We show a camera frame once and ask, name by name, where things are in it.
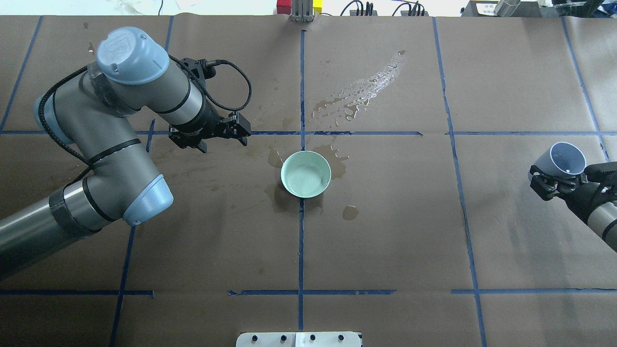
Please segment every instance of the red block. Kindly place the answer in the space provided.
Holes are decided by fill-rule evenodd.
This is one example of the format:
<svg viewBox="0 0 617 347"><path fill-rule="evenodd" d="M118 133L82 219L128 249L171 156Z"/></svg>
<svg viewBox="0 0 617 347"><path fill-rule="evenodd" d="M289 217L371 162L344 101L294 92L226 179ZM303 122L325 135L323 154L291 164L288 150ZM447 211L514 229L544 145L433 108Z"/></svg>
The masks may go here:
<svg viewBox="0 0 617 347"><path fill-rule="evenodd" d="M276 13L291 14L291 0L276 0Z"/></svg>

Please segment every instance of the yellow object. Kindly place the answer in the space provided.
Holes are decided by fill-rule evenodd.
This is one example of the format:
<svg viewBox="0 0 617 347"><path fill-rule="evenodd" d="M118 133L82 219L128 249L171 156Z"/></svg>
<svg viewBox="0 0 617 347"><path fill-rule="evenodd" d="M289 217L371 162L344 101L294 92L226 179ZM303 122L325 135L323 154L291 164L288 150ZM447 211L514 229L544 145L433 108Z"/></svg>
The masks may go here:
<svg viewBox="0 0 617 347"><path fill-rule="evenodd" d="M313 0L313 10L315 10L315 13L321 13L322 7L323 7L323 0Z"/></svg>

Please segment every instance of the blue joint cap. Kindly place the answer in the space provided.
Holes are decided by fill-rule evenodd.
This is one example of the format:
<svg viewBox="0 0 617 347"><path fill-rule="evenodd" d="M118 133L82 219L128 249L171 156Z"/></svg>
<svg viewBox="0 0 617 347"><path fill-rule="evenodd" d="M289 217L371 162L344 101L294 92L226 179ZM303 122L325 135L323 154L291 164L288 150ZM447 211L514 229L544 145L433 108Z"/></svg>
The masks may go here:
<svg viewBox="0 0 617 347"><path fill-rule="evenodd" d="M116 29L96 49L96 63L107 78L123 85L142 85L159 78L169 56L145 31Z"/></svg>
<svg viewBox="0 0 617 347"><path fill-rule="evenodd" d="M134 227L163 212L173 203L173 195L163 175L158 175L128 206L122 219Z"/></svg>
<svg viewBox="0 0 617 347"><path fill-rule="evenodd" d="M43 99L43 95L39 96L39 98L35 101L35 104L33 106L33 111L35 113L35 121L38 124L39 128L41 130L45 130L43 128L43 124L41 124L41 120L38 117L38 106L39 106L39 104L41 104L41 100L42 99ZM49 99L47 99L47 101L45 102L45 108L43 110L43 116L45 117L45 121L47 122L47 125L51 129L51 132L53 132L55 134L55 136L58 136L60 141L62 141L64 144L73 144L73 143L75 143L73 140L71 140L62 131L62 129L60 128L60 124L58 124L58 119L56 118L56 113L54 112L54 97L53 97L53 95Z"/></svg>

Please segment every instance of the table surface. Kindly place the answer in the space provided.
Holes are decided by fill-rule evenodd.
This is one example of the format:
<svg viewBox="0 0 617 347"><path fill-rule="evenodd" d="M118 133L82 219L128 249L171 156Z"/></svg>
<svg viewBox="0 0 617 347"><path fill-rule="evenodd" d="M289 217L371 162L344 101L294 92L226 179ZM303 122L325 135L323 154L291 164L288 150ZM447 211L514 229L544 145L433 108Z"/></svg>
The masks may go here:
<svg viewBox="0 0 617 347"><path fill-rule="evenodd" d="M132 116L173 206L0 282L0 345L233 346L298 330L367 346L617 345L617 254L526 176L557 141L588 163L617 158L617 22L3 16L0 218L83 169L32 105L126 25L176 57L240 66L254 134L201 154L153 112ZM230 105L246 94L224 67L208 88ZM280 183L302 149L333 168L312 199Z"/></svg>

